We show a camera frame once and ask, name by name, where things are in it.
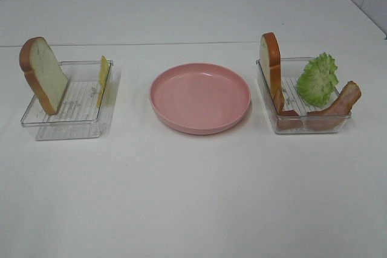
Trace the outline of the short bacon strip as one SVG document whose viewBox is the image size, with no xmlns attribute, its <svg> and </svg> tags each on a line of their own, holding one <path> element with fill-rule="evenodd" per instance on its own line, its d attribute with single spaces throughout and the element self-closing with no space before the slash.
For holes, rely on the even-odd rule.
<svg viewBox="0 0 387 258">
<path fill-rule="evenodd" d="M 285 98 L 282 88 L 278 87 L 274 97 L 273 104 L 277 113 L 277 126 L 282 130 L 297 129 L 302 126 L 302 121 L 298 119 L 299 114 L 294 110 L 284 110 Z"/>
</svg>

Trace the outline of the bread slice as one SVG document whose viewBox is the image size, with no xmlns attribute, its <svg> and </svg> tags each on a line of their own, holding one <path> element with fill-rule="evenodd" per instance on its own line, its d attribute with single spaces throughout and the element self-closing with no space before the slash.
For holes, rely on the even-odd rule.
<svg viewBox="0 0 387 258">
<path fill-rule="evenodd" d="M 68 78 L 43 37 L 34 37 L 24 43 L 19 53 L 19 66 L 45 113 L 56 114 L 64 97 Z"/>
<path fill-rule="evenodd" d="M 261 36 L 259 61 L 270 94 L 273 97 L 281 87 L 281 54 L 273 32 Z"/>
</svg>

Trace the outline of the yellow cheese slice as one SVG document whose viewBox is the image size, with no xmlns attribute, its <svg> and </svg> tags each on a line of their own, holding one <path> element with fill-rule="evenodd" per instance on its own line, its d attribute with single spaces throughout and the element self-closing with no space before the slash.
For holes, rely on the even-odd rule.
<svg viewBox="0 0 387 258">
<path fill-rule="evenodd" d="M 101 102 L 102 102 L 102 96 L 103 92 L 105 90 L 105 85 L 106 81 L 108 78 L 108 73 L 109 73 L 109 62 L 106 59 L 105 56 L 101 57 L 101 63 L 100 63 L 100 71 L 99 71 L 99 86 L 100 86 L 100 91 L 97 99 L 97 107 L 100 108 Z"/>
</svg>

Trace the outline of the green lettuce leaf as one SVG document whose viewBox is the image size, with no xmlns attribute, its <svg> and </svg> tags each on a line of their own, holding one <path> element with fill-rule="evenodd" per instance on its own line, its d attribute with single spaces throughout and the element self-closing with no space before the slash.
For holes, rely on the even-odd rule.
<svg viewBox="0 0 387 258">
<path fill-rule="evenodd" d="M 327 53 L 310 60 L 296 83 L 297 93 L 313 106 L 325 106 L 339 80 L 335 59 Z"/>
</svg>

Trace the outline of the long bacon strip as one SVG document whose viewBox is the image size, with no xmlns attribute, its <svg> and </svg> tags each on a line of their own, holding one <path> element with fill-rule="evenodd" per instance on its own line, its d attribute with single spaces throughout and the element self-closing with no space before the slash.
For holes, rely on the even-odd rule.
<svg viewBox="0 0 387 258">
<path fill-rule="evenodd" d="M 309 117 L 313 117 L 313 119 L 307 120 L 307 127 L 313 131 L 326 131 L 335 128 L 343 122 L 343 118 L 339 118 L 339 116 L 348 115 L 361 95 L 357 83 L 349 81 L 329 107 L 322 111 L 307 113 Z"/>
</svg>

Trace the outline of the pink round plate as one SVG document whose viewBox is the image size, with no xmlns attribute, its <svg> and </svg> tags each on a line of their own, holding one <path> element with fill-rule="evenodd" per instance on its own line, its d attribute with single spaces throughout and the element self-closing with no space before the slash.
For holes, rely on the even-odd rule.
<svg viewBox="0 0 387 258">
<path fill-rule="evenodd" d="M 149 99 L 167 126 L 195 135 L 226 131 L 246 115 L 251 93 L 237 73 L 211 63 L 178 65 L 152 83 Z"/>
</svg>

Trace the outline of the right clear plastic container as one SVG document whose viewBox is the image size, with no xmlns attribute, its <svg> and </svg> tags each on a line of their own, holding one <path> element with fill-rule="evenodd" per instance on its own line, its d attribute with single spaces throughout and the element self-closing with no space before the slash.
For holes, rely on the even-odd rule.
<svg viewBox="0 0 387 258">
<path fill-rule="evenodd" d="M 265 80 L 264 74 L 261 69 L 260 61 L 256 61 L 256 66 L 258 70 L 258 85 L 262 94 L 262 98 L 265 104 L 265 109 L 269 117 L 272 129 L 277 134 L 327 134 L 327 133 L 336 133 L 341 130 L 343 124 L 351 118 L 351 112 L 348 115 L 339 116 L 343 118 L 343 122 L 336 126 L 333 129 L 326 131 L 313 131 L 309 129 L 306 125 L 307 120 L 313 119 L 307 115 L 311 111 L 322 111 L 329 107 L 335 99 L 338 98 L 340 92 L 337 89 L 334 89 L 330 95 L 328 103 L 319 108 L 312 106 L 306 103 L 306 101 L 297 93 L 296 83 L 299 76 L 303 73 L 303 70 L 306 64 L 312 60 L 311 57 L 293 57 L 293 58 L 282 58 L 281 59 L 281 86 L 282 93 L 285 98 L 284 110 L 294 110 L 299 114 L 298 119 L 302 121 L 302 126 L 297 129 L 282 130 L 277 126 L 277 113 L 276 108 L 273 104 L 273 98 L 270 94 L 267 82 Z"/>
</svg>

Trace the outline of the clear plastic container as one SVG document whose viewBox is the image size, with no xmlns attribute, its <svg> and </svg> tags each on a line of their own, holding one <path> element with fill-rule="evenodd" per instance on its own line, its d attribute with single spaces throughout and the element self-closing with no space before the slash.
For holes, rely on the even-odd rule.
<svg viewBox="0 0 387 258">
<path fill-rule="evenodd" d="M 21 118 L 21 126 L 38 141 L 101 136 L 111 124 L 120 73 L 113 61 L 108 60 L 105 89 L 101 90 L 101 61 L 61 62 L 60 65 L 69 82 L 59 112 L 47 115 L 34 96 Z"/>
<path fill-rule="evenodd" d="M 265 104 L 265 109 L 269 117 L 272 129 L 277 134 L 327 134 L 327 133 L 336 133 L 341 130 L 343 124 L 351 118 L 351 112 L 348 115 L 339 116 L 343 118 L 343 122 L 336 126 L 333 129 L 326 131 L 313 131 L 309 129 L 306 125 L 307 120 L 313 119 L 307 115 L 311 111 L 322 111 L 329 107 L 335 99 L 338 98 L 340 92 L 337 89 L 334 89 L 330 95 L 328 103 L 319 108 L 312 106 L 306 103 L 306 101 L 297 93 L 296 83 L 299 76 L 303 73 L 303 70 L 306 64 L 312 60 L 311 57 L 293 57 L 293 58 L 282 58 L 281 59 L 281 86 L 282 93 L 285 98 L 284 110 L 294 110 L 299 114 L 298 119 L 302 121 L 302 126 L 297 129 L 282 130 L 277 126 L 277 113 L 276 108 L 273 104 L 273 98 L 270 94 L 267 82 L 265 80 L 264 74 L 261 69 L 260 61 L 256 61 L 256 66 L 258 70 L 258 85 L 262 94 L 262 98 Z"/>
</svg>

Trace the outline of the left clear plastic container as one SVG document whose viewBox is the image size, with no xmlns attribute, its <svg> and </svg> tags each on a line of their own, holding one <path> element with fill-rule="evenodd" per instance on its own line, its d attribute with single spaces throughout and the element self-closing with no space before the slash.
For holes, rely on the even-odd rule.
<svg viewBox="0 0 387 258">
<path fill-rule="evenodd" d="M 47 115 L 34 96 L 21 118 L 21 126 L 38 141 L 101 136 L 111 124 L 120 73 L 113 61 L 108 60 L 105 89 L 101 90 L 101 61 L 61 62 L 60 65 L 69 82 L 59 112 Z"/>
</svg>

